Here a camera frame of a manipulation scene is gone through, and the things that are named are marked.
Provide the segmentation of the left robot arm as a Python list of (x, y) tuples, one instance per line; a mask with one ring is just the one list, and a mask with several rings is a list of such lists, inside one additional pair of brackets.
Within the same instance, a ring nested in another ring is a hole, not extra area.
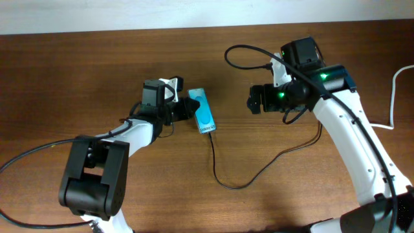
[(129, 157), (160, 138), (164, 126), (194, 116), (200, 104), (179, 97), (183, 83), (180, 76), (146, 80), (120, 127), (72, 143), (58, 199), (93, 232), (132, 232), (121, 210)]

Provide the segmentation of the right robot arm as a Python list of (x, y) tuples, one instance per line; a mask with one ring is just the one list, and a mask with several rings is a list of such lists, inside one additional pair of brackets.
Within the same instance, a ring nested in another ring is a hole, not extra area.
[(413, 185), (397, 168), (370, 125), (356, 84), (342, 65), (326, 66), (311, 37), (273, 54), (272, 84), (250, 90), (248, 108), (315, 115), (351, 176), (359, 207), (313, 223), (307, 232), (412, 232)]

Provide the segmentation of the blue Galaxy S25 smartphone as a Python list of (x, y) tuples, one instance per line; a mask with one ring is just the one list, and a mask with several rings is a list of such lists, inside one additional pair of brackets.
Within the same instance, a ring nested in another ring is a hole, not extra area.
[(188, 90), (188, 96), (190, 99), (200, 103), (199, 108), (195, 111), (195, 119), (199, 132), (206, 134), (215, 131), (216, 125), (204, 89), (190, 89)]

